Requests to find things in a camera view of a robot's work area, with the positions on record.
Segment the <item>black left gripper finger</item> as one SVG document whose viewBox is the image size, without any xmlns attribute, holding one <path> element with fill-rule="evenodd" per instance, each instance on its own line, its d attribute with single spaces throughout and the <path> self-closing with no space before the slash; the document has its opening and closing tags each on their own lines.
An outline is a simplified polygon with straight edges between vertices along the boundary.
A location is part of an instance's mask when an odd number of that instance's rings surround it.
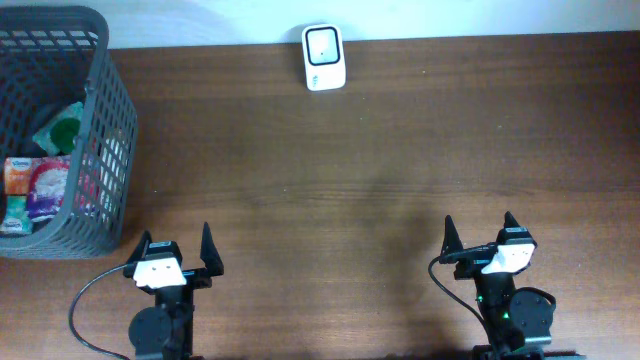
<svg viewBox="0 0 640 360">
<path fill-rule="evenodd" d="M 146 254 L 146 250 L 148 249 L 148 246 L 151 242 L 152 242 L 151 234 L 148 230 L 145 230 L 140 238 L 140 241 L 138 242 L 133 252 L 127 259 L 126 264 L 130 265 L 138 261 L 141 261 L 144 258 Z"/>
<path fill-rule="evenodd" d="M 207 222 L 203 225 L 200 259 L 203 261 L 210 277 L 222 276 L 224 274 L 224 264 L 213 242 L 211 229 Z"/>
</svg>

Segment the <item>pink purple snack packet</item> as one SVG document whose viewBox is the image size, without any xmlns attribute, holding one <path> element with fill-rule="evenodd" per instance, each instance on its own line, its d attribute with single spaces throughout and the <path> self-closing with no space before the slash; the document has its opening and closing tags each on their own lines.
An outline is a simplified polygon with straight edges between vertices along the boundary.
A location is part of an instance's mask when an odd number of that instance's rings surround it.
<svg viewBox="0 0 640 360">
<path fill-rule="evenodd" d="M 60 210 L 65 194 L 71 157 L 44 157 L 35 161 L 29 181 L 26 210 L 34 223 L 53 218 Z"/>
</svg>

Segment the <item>teal tissue pack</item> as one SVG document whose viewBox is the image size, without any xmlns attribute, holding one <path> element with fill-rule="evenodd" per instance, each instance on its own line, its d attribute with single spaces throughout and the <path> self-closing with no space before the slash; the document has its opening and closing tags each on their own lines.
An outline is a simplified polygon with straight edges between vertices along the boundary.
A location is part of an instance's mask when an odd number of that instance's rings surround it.
<svg viewBox="0 0 640 360">
<path fill-rule="evenodd" d="M 11 195 L 7 197 L 5 217 L 1 223 L 1 232 L 9 235 L 30 235 L 33 223 L 26 210 L 27 197 Z"/>
</svg>

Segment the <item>light green wipes packet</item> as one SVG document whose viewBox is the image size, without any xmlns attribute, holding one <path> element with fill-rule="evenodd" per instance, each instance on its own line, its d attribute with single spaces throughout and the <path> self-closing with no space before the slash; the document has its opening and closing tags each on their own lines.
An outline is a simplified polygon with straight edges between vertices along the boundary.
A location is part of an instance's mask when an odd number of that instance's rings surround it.
<svg viewBox="0 0 640 360">
<path fill-rule="evenodd" d="M 48 156 L 68 155 L 75 149 L 84 103 L 78 101 L 52 116 L 33 136 L 33 142 Z"/>
</svg>

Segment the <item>green lid jar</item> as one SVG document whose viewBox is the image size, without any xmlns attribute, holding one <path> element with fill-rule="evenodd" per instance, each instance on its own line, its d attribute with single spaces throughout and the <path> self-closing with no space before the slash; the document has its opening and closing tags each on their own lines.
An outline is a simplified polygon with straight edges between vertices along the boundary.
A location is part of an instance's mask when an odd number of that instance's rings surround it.
<svg viewBox="0 0 640 360">
<path fill-rule="evenodd" d="M 60 153 L 70 154 L 75 149 L 75 138 L 80 130 L 80 121 L 76 118 L 63 118 L 50 130 L 51 142 Z"/>
</svg>

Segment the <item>orange tissue pack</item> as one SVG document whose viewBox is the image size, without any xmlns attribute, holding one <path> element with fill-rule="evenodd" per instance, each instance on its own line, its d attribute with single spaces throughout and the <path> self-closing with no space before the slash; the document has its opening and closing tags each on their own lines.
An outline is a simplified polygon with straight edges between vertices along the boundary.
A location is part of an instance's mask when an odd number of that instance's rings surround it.
<svg viewBox="0 0 640 360">
<path fill-rule="evenodd" d="M 4 190 L 7 195 L 26 195 L 34 168 L 34 160 L 8 157 L 4 162 Z"/>
</svg>

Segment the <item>white lotion tube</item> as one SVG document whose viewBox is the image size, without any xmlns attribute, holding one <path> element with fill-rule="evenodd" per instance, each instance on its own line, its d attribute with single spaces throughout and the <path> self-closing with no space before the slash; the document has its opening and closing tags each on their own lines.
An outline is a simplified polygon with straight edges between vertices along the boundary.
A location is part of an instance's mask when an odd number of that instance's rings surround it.
<svg viewBox="0 0 640 360">
<path fill-rule="evenodd" d="M 123 183 L 128 165 L 127 145 L 124 134 L 118 131 L 108 135 L 101 146 L 99 202 L 102 207 L 103 221 L 116 217 L 121 207 Z"/>
</svg>

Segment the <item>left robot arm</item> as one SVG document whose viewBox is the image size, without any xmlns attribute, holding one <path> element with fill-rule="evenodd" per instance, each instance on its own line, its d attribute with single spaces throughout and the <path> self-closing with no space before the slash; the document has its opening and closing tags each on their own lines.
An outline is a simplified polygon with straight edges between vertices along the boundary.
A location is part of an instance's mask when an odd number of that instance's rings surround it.
<svg viewBox="0 0 640 360">
<path fill-rule="evenodd" d="M 125 263 L 123 276 L 154 297 L 131 320 L 128 336 L 137 359 L 193 359 L 194 292 L 212 286 L 224 265 L 208 224 L 203 225 L 200 268 L 184 270 L 175 241 L 155 242 L 146 231 Z"/>
</svg>

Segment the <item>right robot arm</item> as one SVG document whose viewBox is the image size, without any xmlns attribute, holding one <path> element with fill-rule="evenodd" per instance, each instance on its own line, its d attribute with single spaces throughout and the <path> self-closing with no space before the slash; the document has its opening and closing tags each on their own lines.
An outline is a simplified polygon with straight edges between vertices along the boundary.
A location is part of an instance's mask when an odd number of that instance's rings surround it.
<svg viewBox="0 0 640 360">
<path fill-rule="evenodd" d="M 533 287 L 518 288 L 514 277 L 531 265 L 537 242 L 530 231 L 506 212 L 496 240 L 466 248 L 453 218 L 444 220 L 444 239 L 440 254 L 428 265 L 432 281 L 449 297 L 469 310 L 480 322 L 488 343 L 476 345 L 473 359 L 581 359 L 574 351 L 547 352 L 552 342 L 551 326 L 556 298 Z M 478 308 L 447 289 L 434 275 L 435 264 L 453 264 L 454 278 L 472 280 Z"/>
</svg>

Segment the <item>white barcode scanner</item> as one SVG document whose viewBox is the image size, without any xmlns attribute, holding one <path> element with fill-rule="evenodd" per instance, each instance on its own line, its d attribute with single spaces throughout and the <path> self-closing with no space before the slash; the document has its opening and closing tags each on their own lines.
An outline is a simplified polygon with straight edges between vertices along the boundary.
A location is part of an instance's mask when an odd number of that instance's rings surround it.
<svg viewBox="0 0 640 360">
<path fill-rule="evenodd" d="M 333 24 L 303 29 L 303 59 L 306 86 L 310 91 L 339 89 L 346 84 L 346 62 L 341 30 Z"/>
</svg>

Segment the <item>grey plastic mesh basket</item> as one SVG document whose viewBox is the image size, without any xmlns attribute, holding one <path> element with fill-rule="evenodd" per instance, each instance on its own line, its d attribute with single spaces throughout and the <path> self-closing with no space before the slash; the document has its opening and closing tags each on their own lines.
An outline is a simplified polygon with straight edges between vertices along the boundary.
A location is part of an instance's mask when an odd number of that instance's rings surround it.
<svg viewBox="0 0 640 360">
<path fill-rule="evenodd" d="M 43 156 L 33 135 L 84 105 L 60 210 L 29 235 L 2 235 L 5 258 L 95 258 L 119 245 L 138 123 L 108 42 L 106 20 L 88 7 L 1 9 L 2 158 Z"/>
</svg>

